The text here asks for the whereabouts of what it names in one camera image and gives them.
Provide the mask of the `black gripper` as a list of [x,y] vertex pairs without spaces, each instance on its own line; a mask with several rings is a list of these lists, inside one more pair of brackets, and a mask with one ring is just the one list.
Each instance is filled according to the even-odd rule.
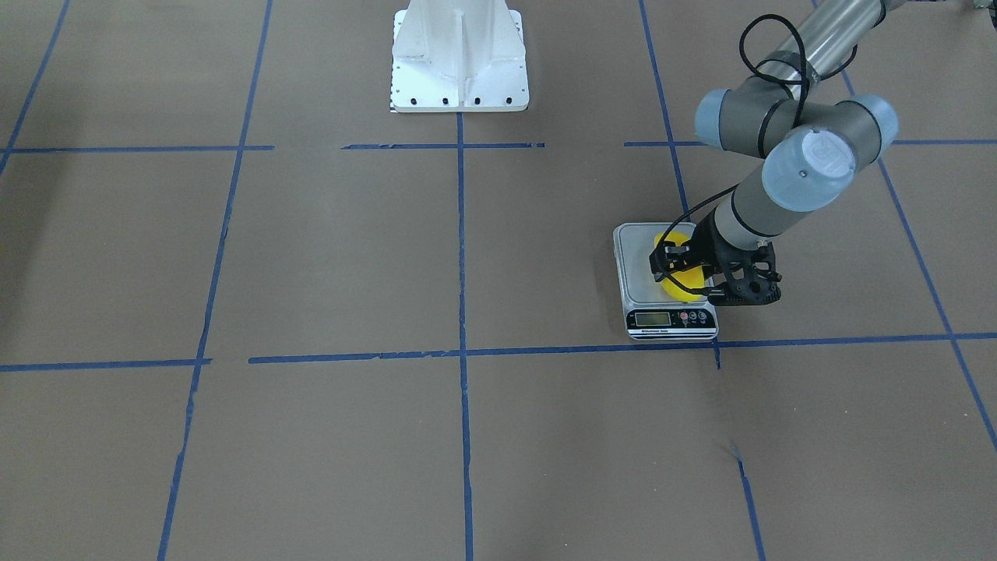
[[734,278],[757,277],[752,256],[757,252],[759,238],[749,233],[737,219],[728,220],[726,214],[716,218],[709,212],[697,224],[695,233],[687,244],[658,242],[648,256],[651,274],[656,283],[666,278],[677,278],[679,283],[702,283],[705,278],[724,276]]

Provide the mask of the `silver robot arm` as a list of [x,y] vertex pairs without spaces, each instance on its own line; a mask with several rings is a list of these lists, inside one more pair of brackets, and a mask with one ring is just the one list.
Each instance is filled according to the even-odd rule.
[[710,199],[713,209],[686,242],[661,237],[649,256],[655,281],[692,295],[758,298],[782,281],[775,238],[829,206],[855,177],[882,159],[900,131],[890,103],[858,95],[812,103],[819,85],[844,73],[862,38],[897,1],[823,1],[801,24],[763,14],[745,26],[738,56],[750,75],[737,88],[709,92],[695,117],[706,146],[759,166]]

